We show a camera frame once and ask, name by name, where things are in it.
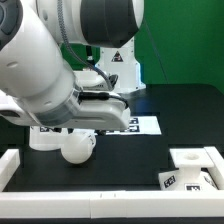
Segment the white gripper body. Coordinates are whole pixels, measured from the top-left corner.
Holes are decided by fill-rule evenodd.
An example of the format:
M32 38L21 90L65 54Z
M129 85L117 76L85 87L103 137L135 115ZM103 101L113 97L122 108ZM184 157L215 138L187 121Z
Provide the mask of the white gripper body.
M113 92L83 91L78 95L75 111L57 128L120 131L129 126L128 101Z

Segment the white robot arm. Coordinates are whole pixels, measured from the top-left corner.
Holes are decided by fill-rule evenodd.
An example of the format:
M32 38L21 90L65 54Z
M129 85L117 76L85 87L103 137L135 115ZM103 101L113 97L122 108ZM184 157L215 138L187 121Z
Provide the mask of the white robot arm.
M138 32L144 0L0 0L0 116L21 126L125 130L130 109L91 68L84 87L59 45L120 48Z

